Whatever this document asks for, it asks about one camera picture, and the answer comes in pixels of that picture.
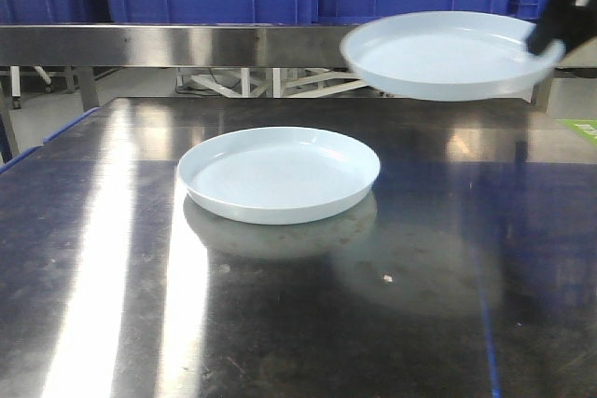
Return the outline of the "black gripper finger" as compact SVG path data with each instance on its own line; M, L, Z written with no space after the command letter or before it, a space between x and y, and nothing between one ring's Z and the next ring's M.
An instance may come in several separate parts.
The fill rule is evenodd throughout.
M530 53L540 55L559 40L568 54L595 37L596 0L548 0L526 38L526 47Z

